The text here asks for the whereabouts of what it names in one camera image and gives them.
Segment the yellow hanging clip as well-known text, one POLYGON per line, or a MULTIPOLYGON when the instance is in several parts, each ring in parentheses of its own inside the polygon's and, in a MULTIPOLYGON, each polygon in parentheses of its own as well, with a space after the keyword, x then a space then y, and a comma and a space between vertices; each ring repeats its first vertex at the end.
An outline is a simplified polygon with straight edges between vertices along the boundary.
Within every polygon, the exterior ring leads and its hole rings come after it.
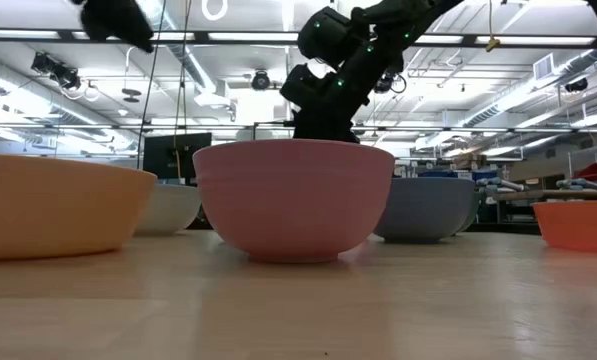
POLYGON ((487 19, 488 40, 487 40, 487 44, 485 47, 485 51, 487 53, 493 51, 497 46, 500 45, 500 40, 497 39, 494 34, 494 26, 493 26, 493 15, 494 15, 494 9, 495 9, 494 3, 496 1, 497 0, 488 0, 488 19, 487 19))

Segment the blue storage bin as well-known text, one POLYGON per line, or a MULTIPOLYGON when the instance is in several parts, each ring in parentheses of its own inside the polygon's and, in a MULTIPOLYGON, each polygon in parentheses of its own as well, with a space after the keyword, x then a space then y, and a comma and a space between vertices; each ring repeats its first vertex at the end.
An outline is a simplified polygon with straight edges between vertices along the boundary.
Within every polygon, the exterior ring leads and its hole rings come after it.
POLYGON ((454 171, 454 170, 428 170, 418 174, 419 177, 462 178, 478 181, 480 179, 496 178, 496 171, 454 171))

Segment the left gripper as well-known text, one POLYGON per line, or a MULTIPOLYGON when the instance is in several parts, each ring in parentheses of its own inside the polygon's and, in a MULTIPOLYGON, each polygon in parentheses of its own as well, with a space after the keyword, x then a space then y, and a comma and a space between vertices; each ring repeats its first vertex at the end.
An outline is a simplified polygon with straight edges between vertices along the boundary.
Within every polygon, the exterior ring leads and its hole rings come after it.
POLYGON ((146 53, 154 51, 152 27, 135 0, 70 0, 80 9, 80 23, 88 37, 106 42, 116 37, 146 53))

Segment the black ceiling spotlights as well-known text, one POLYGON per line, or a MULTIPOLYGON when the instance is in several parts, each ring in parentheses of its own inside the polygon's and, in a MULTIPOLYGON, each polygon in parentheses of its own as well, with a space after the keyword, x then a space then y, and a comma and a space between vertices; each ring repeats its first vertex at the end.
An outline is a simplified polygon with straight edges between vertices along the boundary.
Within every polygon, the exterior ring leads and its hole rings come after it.
POLYGON ((78 69, 55 60, 46 52, 36 52, 31 69, 39 75, 47 75, 62 89, 76 90, 81 86, 78 69))

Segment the peach plastic bowl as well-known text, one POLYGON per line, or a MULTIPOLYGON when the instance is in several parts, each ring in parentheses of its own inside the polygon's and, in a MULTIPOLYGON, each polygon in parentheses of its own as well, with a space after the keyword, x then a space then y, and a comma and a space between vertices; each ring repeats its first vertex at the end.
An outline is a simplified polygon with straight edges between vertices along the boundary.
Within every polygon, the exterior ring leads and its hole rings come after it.
POLYGON ((0 260, 119 250, 155 184, 142 170, 0 154, 0 260))

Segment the orange plastic bowl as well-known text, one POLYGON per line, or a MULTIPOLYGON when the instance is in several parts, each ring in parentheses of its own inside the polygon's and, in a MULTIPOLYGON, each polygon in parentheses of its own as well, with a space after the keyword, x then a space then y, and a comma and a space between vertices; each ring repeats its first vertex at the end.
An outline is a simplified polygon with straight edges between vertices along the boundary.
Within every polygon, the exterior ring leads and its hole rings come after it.
POLYGON ((550 247, 597 253, 597 200, 534 203, 533 210, 550 247))

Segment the pink plastic bowl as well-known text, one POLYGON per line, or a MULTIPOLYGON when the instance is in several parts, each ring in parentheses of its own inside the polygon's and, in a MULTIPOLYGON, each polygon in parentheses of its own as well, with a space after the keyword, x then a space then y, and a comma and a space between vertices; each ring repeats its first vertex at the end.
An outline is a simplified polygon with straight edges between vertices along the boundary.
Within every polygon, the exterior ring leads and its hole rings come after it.
POLYGON ((250 257, 322 262, 364 242, 386 206, 395 159, 324 140, 255 140, 193 156, 202 207, 218 236, 250 257))

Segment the ceiling air vent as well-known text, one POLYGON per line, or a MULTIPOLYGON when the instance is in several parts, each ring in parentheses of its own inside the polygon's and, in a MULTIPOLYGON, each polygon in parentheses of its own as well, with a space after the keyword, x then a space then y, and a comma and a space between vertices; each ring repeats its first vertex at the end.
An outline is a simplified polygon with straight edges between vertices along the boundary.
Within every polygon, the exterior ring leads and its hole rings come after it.
POLYGON ((549 53, 533 64, 533 76, 535 81, 550 77, 554 70, 553 54, 549 53))

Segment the blue-grey plastic bowl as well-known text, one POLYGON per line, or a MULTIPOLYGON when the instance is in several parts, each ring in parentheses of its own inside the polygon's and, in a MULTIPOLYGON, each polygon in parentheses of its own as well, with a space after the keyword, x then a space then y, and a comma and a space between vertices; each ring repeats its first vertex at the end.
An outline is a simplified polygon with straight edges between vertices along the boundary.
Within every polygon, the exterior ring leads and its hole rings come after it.
POLYGON ((373 233, 391 243, 437 243, 455 234, 470 214, 473 180, 393 178, 373 233))

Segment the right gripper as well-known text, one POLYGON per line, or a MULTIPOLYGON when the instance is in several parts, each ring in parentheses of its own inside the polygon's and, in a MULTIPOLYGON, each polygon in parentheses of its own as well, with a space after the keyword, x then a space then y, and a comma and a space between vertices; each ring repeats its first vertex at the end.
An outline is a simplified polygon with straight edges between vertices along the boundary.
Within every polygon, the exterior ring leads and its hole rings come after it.
POLYGON ((359 144, 359 138, 352 131, 352 118, 358 109, 355 105, 340 105, 293 110, 293 137, 359 144))

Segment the black computer monitor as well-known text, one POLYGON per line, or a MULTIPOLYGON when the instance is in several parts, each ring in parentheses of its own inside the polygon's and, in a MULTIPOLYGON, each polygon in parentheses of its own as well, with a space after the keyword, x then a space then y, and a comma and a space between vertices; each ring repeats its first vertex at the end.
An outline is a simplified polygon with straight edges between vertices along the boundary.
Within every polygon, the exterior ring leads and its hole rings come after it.
POLYGON ((186 184, 196 177, 193 154, 209 147, 211 133, 177 134, 145 139, 143 170, 158 179, 183 179, 186 184))

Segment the wooden-top metal workbench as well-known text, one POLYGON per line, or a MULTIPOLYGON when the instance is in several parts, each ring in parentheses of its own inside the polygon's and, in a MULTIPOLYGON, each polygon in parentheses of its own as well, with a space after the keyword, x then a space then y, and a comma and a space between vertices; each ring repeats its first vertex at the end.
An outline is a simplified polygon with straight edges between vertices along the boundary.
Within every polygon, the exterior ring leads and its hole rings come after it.
POLYGON ((534 221, 532 205, 537 202, 597 200, 597 190, 529 190, 523 192, 498 192, 490 197, 498 203, 499 222, 534 221))

